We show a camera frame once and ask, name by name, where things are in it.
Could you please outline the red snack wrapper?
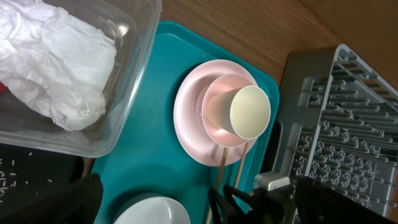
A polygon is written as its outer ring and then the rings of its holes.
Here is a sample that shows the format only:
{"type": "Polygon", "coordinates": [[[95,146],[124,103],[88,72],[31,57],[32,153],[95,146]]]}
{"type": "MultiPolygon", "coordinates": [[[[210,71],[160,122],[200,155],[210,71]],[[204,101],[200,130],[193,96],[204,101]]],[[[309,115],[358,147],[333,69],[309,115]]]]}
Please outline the red snack wrapper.
{"type": "Polygon", "coordinates": [[[4,92],[6,90],[6,86],[0,83],[0,93],[4,92]]]}

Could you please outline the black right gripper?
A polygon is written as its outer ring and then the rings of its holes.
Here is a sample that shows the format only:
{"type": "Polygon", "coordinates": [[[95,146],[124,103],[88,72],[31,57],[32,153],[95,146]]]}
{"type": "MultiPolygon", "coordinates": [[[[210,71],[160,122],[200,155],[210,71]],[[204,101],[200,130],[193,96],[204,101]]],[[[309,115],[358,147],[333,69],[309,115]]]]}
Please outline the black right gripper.
{"type": "Polygon", "coordinates": [[[292,223],[295,215],[294,192],[292,184],[270,191],[260,187],[252,190],[250,195],[228,184],[223,187],[223,195],[210,188],[208,198],[213,224],[238,223],[239,212],[243,209],[235,198],[250,206],[248,220],[251,223],[292,223]]]}

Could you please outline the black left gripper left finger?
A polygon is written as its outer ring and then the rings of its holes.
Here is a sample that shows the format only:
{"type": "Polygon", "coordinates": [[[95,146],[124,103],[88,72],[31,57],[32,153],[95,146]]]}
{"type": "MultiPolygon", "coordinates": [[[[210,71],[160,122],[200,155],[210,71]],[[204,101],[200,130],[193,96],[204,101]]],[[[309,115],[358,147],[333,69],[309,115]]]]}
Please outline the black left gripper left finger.
{"type": "Polygon", "coordinates": [[[1,216],[1,223],[92,224],[103,198],[97,173],[88,174],[30,205],[1,216]]]}

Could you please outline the grey bowl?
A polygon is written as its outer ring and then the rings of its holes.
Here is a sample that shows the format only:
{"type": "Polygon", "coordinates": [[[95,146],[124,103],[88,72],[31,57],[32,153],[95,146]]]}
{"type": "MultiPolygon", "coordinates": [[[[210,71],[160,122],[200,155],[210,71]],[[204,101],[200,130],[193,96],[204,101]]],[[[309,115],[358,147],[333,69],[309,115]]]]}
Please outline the grey bowl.
{"type": "Polygon", "coordinates": [[[185,207],[153,192],[129,199],[115,214],[114,224],[191,224],[185,207]]]}

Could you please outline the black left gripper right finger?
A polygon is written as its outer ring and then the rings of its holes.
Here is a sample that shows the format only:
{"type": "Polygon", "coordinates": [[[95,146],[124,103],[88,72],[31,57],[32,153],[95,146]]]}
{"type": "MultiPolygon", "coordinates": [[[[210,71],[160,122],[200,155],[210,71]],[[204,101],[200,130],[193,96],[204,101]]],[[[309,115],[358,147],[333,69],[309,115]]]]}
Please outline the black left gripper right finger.
{"type": "Polygon", "coordinates": [[[394,224],[309,177],[299,177],[295,206],[303,224],[394,224]]]}

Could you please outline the white napkin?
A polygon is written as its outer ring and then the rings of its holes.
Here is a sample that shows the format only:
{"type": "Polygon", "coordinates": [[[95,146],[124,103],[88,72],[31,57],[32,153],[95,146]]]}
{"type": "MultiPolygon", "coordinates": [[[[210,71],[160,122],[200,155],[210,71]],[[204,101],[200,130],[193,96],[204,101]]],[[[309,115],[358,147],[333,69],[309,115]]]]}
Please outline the white napkin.
{"type": "Polygon", "coordinates": [[[114,40],[64,8],[43,1],[1,1],[1,83],[67,131],[105,114],[114,40]]]}

